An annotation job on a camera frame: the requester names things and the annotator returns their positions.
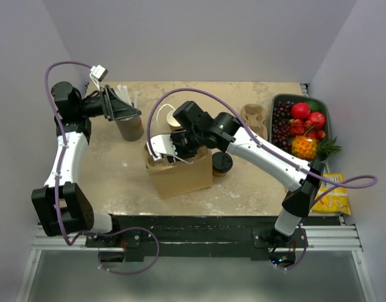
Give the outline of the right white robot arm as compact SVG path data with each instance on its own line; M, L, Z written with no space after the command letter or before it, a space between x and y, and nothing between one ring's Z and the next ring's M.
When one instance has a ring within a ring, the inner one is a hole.
M308 216L320 187L324 164L308 162L284 152L258 137L237 117L221 112L212 118L195 102L186 101L173 113L181 129L171 133L176 152L188 158L201 147L235 155L265 171L287 190L272 240L286 247L294 240L296 226Z

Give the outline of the brown paper coffee cup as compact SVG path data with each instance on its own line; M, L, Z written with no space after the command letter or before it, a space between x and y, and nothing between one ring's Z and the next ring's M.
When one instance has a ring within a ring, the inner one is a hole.
M167 116L166 116L166 121L171 130L178 130L181 129L180 123L174 118L173 114L175 113L175 110L171 110Z

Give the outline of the brown paper bag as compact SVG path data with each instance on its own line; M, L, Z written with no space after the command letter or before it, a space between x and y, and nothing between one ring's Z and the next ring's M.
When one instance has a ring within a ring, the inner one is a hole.
M143 147L143 160L145 150L149 151L148 145ZM200 148L195 157L184 162L172 156L164 159L168 166L162 169L147 169L145 166L160 198L167 199L212 186L212 152L208 148Z

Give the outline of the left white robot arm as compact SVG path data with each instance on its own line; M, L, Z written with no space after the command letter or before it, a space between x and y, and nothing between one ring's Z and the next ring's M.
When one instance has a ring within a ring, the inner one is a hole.
M91 118L103 116L109 121L135 118L140 110L117 97L104 86L83 98L69 82L58 82L51 90L57 114L57 154L43 187L33 190L31 200L43 230L49 237L63 234L100 233L108 247L117 246L122 231L113 226L109 214L95 214L78 185L80 164L91 137Z

